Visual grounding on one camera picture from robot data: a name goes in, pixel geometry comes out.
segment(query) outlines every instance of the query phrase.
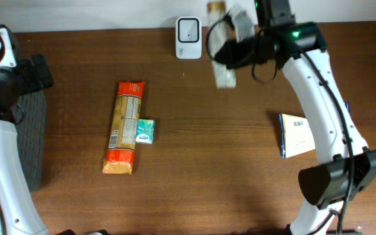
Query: green led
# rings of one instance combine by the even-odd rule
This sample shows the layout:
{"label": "green led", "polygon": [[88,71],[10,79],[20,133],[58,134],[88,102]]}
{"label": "green led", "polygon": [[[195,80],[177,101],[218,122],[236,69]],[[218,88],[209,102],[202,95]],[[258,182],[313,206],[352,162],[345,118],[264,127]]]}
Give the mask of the green led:
{"label": "green led", "polygon": [[300,36],[300,32],[299,31],[292,32],[292,36],[295,38],[298,38],[298,36]]}

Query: pasta package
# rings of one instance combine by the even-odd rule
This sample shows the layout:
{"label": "pasta package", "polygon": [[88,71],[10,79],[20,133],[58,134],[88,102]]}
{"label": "pasta package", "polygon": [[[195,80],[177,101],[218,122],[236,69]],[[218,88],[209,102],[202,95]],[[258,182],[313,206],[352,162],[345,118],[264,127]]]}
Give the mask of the pasta package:
{"label": "pasta package", "polygon": [[131,174],[144,82],[119,82],[110,142],[102,173]]}

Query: teal packet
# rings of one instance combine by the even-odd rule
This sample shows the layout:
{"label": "teal packet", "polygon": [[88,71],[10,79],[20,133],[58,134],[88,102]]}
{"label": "teal packet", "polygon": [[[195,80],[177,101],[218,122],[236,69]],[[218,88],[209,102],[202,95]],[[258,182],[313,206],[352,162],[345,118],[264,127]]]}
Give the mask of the teal packet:
{"label": "teal packet", "polygon": [[155,121],[139,119],[136,133],[136,143],[152,144],[155,132]]}

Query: white background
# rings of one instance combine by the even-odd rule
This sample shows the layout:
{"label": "white background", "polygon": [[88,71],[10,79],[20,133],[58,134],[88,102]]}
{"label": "white background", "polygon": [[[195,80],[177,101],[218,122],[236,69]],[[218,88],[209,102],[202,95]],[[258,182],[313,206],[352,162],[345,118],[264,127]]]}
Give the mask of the white background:
{"label": "white background", "polygon": [[[207,25],[208,0],[0,0],[0,24],[14,32],[174,27],[178,16]],[[255,20],[253,0],[227,0]],[[376,20],[376,0],[290,0],[299,22]]]}

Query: brown tabletop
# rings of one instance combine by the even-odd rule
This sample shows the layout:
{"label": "brown tabletop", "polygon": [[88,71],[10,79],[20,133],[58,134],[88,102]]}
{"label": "brown tabletop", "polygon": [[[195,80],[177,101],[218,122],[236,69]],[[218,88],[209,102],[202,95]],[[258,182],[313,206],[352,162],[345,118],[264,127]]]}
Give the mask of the brown tabletop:
{"label": "brown tabletop", "polygon": [[[376,22],[324,23],[337,85],[376,148]],[[303,116],[281,73],[216,89],[210,61],[175,56],[174,29],[17,34],[22,57],[42,52],[48,102],[43,182],[33,201],[51,234],[230,234],[285,228],[303,196],[298,172],[315,151],[279,153],[279,113]],[[257,67],[269,78],[272,63]],[[103,175],[117,81],[145,81],[141,118],[157,123],[136,146],[132,175]],[[336,220],[331,228],[336,227]],[[376,179],[350,203],[345,228],[376,234]]]}

